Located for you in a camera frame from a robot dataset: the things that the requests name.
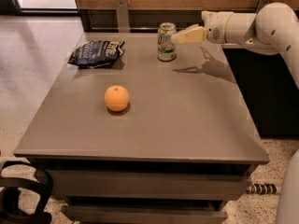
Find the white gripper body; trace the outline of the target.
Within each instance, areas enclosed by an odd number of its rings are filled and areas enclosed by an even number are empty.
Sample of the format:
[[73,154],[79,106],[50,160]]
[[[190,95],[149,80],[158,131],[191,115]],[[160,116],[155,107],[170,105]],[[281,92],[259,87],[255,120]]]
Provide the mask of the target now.
[[226,44],[226,27],[230,17],[233,15],[231,11],[213,12],[204,10],[202,12],[202,20],[206,29],[206,39],[215,44]]

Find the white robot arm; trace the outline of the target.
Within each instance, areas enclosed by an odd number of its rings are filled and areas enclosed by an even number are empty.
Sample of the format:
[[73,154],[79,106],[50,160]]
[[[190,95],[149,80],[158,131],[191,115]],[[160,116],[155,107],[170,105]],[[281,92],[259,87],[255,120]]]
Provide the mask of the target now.
[[[263,55],[278,54],[299,87],[299,20],[286,4],[273,2],[254,13],[202,12],[202,26],[194,24],[171,35],[174,44],[236,44]],[[276,224],[299,224],[299,150],[288,163]]]

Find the black curved robot base part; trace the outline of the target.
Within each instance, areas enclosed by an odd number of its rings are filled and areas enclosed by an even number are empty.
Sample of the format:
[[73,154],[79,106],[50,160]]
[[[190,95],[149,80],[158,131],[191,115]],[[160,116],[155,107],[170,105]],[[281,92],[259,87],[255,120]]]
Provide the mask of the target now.
[[[3,176],[3,171],[11,166],[34,168],[41,178],[37,181],[22,177]],[[24,161],[5,161],[0,168],[0,224],[50,224],[51,213],[45,210],[53,189],[51,175],[31,163]],[[33,213],[21,209],[22,191],[34,193],[38,202]]]

